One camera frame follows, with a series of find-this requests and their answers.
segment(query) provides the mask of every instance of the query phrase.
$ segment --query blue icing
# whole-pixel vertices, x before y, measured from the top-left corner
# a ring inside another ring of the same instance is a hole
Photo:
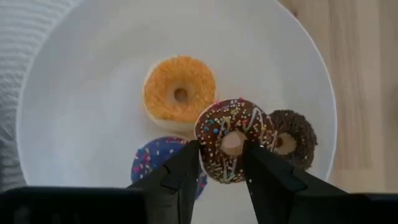
[[[145,146],[139,148],[132,162],[132,183],[141,180],[141,178],[144,178],[154,169],[162,166],[166,160],[170,159],[174,154],[180,151],[184,147],[185,143],[186,142],[181,138],[163,137],[148,142]],[[199,166],[198,187],[195,199],[197,199],[203,192],[206,184],[207,175]]]

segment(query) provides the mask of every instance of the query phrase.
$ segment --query chocolate sprinkle donut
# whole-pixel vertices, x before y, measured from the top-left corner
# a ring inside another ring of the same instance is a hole
[[[271,113],[271,120],[277,131],[278,138],[275,144],[276,153],[286,142],[281,138],[288,134],[295,141],[293,149],[289,153],[280,154],[280,156],[295,167],[307,170],[311,167],[314,157],[317,136],[311,124],[304,116],[292,110],[276,110]]]
[[[207,108],[195,124],[195,136],[200,142],[204,170],[223,184],[244,181],[241,150],[229,154],[222,150],[229,133],[239,136],[240,146],[247,139],[268,150],[272,149],[276,136],[271,118],[248,100],[224,100]]]

